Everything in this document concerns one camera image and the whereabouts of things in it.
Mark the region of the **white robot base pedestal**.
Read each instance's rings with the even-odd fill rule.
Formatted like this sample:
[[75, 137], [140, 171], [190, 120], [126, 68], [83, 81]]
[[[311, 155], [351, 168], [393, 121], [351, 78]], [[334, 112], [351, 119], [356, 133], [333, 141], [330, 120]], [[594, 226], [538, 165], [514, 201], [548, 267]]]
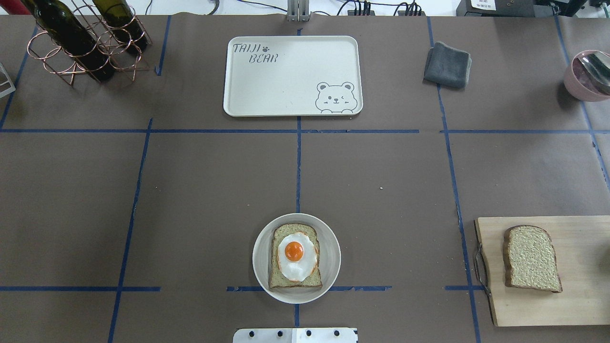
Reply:
[[235, 332], [233, 343], [357, 343], [356, 328], [243, 328]]

